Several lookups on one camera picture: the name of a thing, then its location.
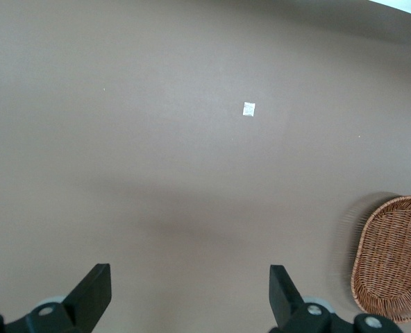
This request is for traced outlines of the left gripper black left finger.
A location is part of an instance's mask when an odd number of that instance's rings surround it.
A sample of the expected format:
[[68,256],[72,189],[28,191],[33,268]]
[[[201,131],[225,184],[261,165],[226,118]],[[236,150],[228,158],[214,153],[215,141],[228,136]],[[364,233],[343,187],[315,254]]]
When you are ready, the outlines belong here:
[[63,301],[37,306],[11,323],[0,314],[0,332],[92,332],[111,298],[110,265],[96,264]]

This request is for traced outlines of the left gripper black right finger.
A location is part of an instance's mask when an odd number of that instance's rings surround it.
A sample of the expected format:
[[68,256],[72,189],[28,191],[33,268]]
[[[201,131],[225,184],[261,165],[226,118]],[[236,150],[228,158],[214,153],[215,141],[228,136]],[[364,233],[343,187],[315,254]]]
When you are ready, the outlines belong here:
[[396,323],[383,316],[359,314],[350,323],[323,305],[305,302],[283,265],[271,265],[269,268],[269,304],[276,321],[272,332],[401,331]]

